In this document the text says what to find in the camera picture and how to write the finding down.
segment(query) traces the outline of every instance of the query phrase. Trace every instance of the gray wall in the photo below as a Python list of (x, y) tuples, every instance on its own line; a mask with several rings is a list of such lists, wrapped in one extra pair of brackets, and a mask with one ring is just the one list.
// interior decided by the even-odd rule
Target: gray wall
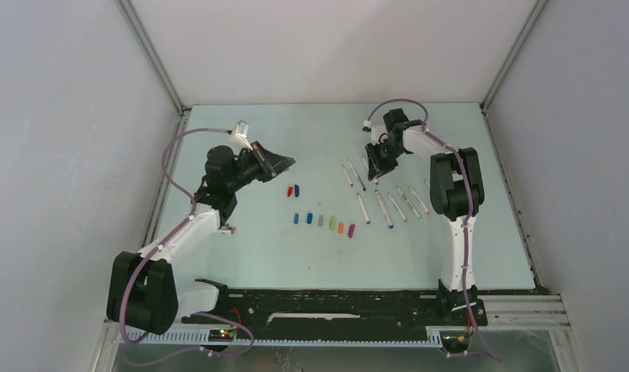
[(589, 368), (629, 370), (629, 0), (552, 1), (489, 120)]
[(85, 370), (176, 113), (113, 0), (0, 1), (0, 370)]

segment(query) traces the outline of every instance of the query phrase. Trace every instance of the light blue table surface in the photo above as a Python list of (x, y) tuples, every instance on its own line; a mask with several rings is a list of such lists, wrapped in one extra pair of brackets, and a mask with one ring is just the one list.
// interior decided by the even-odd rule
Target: light blue table surface
[[(345, 288), (415, 289), (437, 288), (449, 238), (443, 219), (434, 212), (414, 217), (400, 198), (396, 186), (407, 194), (412, 185), (430, 208), (424, 179), (428, 160), (403, 155), (399, 166), (380, 180), (365, 182), (362, 192), (350, 188), (341, 164), (351, 159), (366, 175), (360, 156), (369, 141), (362, 122), (373, 104), (339, 105), (221, 105), (196, 106), (187, 129), (213, 127), (232, 129), (239, 120), (250, 124), (251, 141), (267, 150), (293, 157), (295, 165), (273, 181), (255, 181), (237, 193), (238, 206), (229, 223), (234, 235), (212, 234), (177, 272), (180, 283), (197, 277), (228, 284), (233, 288)], [(403, 107), (411, 119), (422, 119), (416, 106), (389, 105), (377, 112), (382, 120), (389, 109)], [(474, 232), (474, 275), (481, 289), (533, 288), (534, 282), (522, 240), (506, 195), (492, 145), (477, 104), (427, 105), (431, 130), (456, 147), (474, 147), (479, 153), (486, 200), (480, 207)], [(196, 133), (184, 138), (175, 168), (175, 180), (195, 191), (204, 174), (207, 151), (228, 144), (228, 136)], [(299, 198), (287, 198), (289, 184), (300, 186)], [(388, 229), (374, 189), (383, 195), (395, 226)], [(360, 192), (372, 218), (366, 225), (356, 192)], [(392, 194), (408, 217), (403, 222), (387, 199)], [(415, 198), (410, 197), (422, 211)], [(160, 233), (188, 211), (188, 199), (175, 189), (168, 193)], [(300, 222), (294, 225), (294, 213)], [(314, 214), (306, 224), (307, 212)], [(323, 227), (318, 215), (325, 216)], [(328, 229), (335, 215), (345, 230), (355, 223), (352, 239)]]

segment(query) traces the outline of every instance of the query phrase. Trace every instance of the small object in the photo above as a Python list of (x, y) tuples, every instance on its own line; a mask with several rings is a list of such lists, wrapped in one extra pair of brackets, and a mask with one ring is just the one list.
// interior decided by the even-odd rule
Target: small object
[(358, 192), (358, 203), (360, 203), (360, 210), (362, 210), (362, 215), (365, 217), (365, 222), (367, 222), (367, 225), (372, 223), (372, 221), (369, 219), (369, 214), (367, 213), (367, 209), (365, 208), (365, 201), (362, 200), (362, 197), (360, 196), (359, 192)]
[[(362, 163), (365, 164), (365, 167), (367, 167), (367, 171), (369, 170), (369, 160), (367, 160), (367, 157), (362, 155)], [(374, 184), (378, 184), (378, 178), (374, 178)]]
[(351, 163), (350, 159), (348, 160), (348, 165), (351, 166), (351, 171), (353, 171), (353, 174), (355, 174), (355, 177), (358, 179), (358, 182), (360, 182), (360, 186), (362, 186), (362, 191), (367, 191), (367, 188), (365, 187), (365, 183), (362, 182), (362, 179), (360, 178), (360, 174), (358, 174), (358, 170), (355, 169), (355, 166), (353, 165), (353, 163)]
[(410, 192), (412, 192), (413, 195), (415, 195), (415, 198), (417, 199), (419, 204), (421, 204), (421, 206), (423, 207), (423, 210), (426, 211), (426, 214), (429, 215), (430, 211), (428, 210), (426, 205), (423, 203), (423, 200), (421, 200), (421, 198), (419, 197), (419, 194), (417, 194), (417, 192), (415, 191), (415, 189), (412, 186), (408, 186), (408, 188), (410, 189)]
[(382, 214), (385, 216), (385, 221), (387, 222), (387, 227), (390, 229), (394, 228), (394, 224), (392, 223), (392, 217), (387, 212), (387, 207), (385, 207), (385, 202), (382, 200), (382, 196), (378, 190), (376, 190), (376, 198), (378, 199), (378, 205), (380, 205), (380, 209), (382, 210)]
[(346, 179), (348, 180), (348, 184), (353, 187), (353, 181), (351, 181), (351, 176), (348, 175), (348, 170), (346, 170), (346, 167), (341, 164), (341, 169), (344, 170), (344, 174), (346, 174)]
[(408, 219), (406, 218), (406, 215), (403, 214), (403, 211), (401, 210), (401, 207), (399, 207), (399, 205), (396, 204), (396, 200), (394, 200), (394, 197), (392, 197), (392, 195), (390, 193), (387, 193), (387, 197), (389, 198), (389, 200), (394, 205), (394, 208), (396, 208), (396, 211), (401, 215), (401, 218), (403, 219), (403, 221), (404, 222), (407, 221)]
[(399, 186), (396, 186), (396, 190), (399, 191), (399, 194), (401, 194), (401, 197), (403, 198), (403, 200), (406, 201), (406, 204), (410, 206), (410, 208), (413, 210), (413, 213), (415, 214), (415, 216), (420, 219), (421, 215), (419, 214), (419, 212), (416, 210), (415, 206), (413, 205), (413, 203), (410, 202), (410, 200), (408, 199), (408, 197), (403, 194), (403, 191), (401, 190), (401, 188)]

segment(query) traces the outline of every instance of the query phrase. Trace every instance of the metal frame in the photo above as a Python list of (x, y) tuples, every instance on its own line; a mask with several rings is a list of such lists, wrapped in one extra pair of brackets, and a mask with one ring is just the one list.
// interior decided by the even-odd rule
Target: metal frame
[[(175, 109), (180, 114), (180, 121), (175, 128), (175, 135), (181, 134), (185, 131), (188, 125), (188, 119), (190, 116), (190, 110), (188, 110), (181, 102), (168, 73), (161, 63), (157, 51), (154, 49), (150, 37), (147, 35), (143, 23), (140, 21), (137, 15), (136, 9), (133, 7), (132, 0), (116, 0), (119, 5), (120, 11), (130, 25), (130, 29), (137, 41), (146, 54), (147, 59), (152, 65), (153, 69), (160, 78), (166, 92), (170, 96)], [(492, 141), (492, 148), (495, 152), (496, 159), (501, 167), (502, 179), (508, 191), (509, 200), (513, 208), (513, 214), (518, 221), (518, 228), (520, 230), (520, 236), (523, 239), (525, 249), (527, 250), (530, 258), (530, 266), (536, 284), (541, 284), (541, 278), (536, 272), (536, 263), (534, 256), (531, 255), (531, 250), (527, 244), (527, 234), (524, 232), (524, 228), (520, 221), (520, 213), (515, 205), (513, 196), (510, 191), (508, 183), (508, 177), (503, 167), (503, 163), (499, 156), (499, 151), (496, 147), (492, 130), (489, 124), (489, 108), (493, 103), (496, 95), (501, 89), (503, 82), (510, 73), (513, 64), (522, 53), (526, 42), (529, 40), (534, 27), (537, 25), (541, 15), (548, 7), (550, 0), (538, 0), (535, 6), (532, 8), (527, 21), (524, 23), (522, 30), (516, 38), (508, 56), (504, 60), (503, 66), (500, 68), (499, 73), (496, 75), (492, 86), (490, 87), (486, 98), (482, 103), (482, 110), (486, 120), (486, 128), (488, 130), (489, 137)], [(179, 146), (175, 147), (168, 157), (168, 170), (172, 172), (177, 163), (179, 154)], [(161, 219), (161, 213), (163, 212), (164, 203), (168, 194), (168, 183), (162, 180), (158, 183), (157, 190), (155, 192), (154, 204), (151, 214), (147, 219), (147, 230), (143, 236), (142, 245), (146, 245), (154, 238), (157, 233), (158, 222)], [(422, 298), (433, 298), (434, 296), (423, 295)], [(576, 344), (574, 334), (567, 314), (565, 313), (565, 307), (560, 296), (558, 295), (541, 295), (541, 294), (527, 294), (527, 295), (493, 295), (482, 294), (481, 299), (485, 303), (486, 315), (488, 317), (488, 325), (483, 326), (482, 329), (492, 332), (503, 331), (548, 331), (549, 336), (554, 347), (556, 360), (558, 361), (559, 369), (561, 372), (580, 372), (586, 370), (586, 365), (583, 362), (583, 356)], [(187, 343), (193, 344), (192, 334), (199, 333), (200, 330), (207, 328), (206, 325), (195, 324), (183, 324), (176, 322), (173, 326), (175, 334), (190, 334), (191, 339)], [(427, 331), (431, 332), (434, 337), (439, 335), (440, 332), (457, 332), (465, 331), (465, 327), (457, 326), (431, 326), (427, 327)], [(111, 371), (113, 364), (115, 363), (118, 346), (120, 344), (120, 336), (117, 323), (111, 323), (104, 321), (102, 325), (102, 331), (100, 332), (97, 346), (92, 357), (91, 366), (89, 370), (91, 372)], [(157, 337), (153, 343), (182, 343), (181, 339), (167, 339)], [(266, 342), (262, 346), (274, 346), (274, 345), (289, 345), (300, 346), (304, 343), (290, 343), (289, 341), (275, 341)], [(342, 346), (340, 344), (330, 344), (330, 346)], [(389, 346), (399, 346), (398, 344), (389, 344)]]

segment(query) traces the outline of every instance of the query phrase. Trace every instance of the wall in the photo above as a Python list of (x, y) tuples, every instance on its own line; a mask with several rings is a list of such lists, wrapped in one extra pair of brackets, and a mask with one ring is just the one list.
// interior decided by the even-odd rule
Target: wall
[(629, 370), (629, 0), (558, 0), (489, 120), (589, 368)]
[(185, 104), (480, 102), (535, 0), (135, 1)]
[(0, 2), (0, 370), (86, 370), (176, 113), (116, 3)]

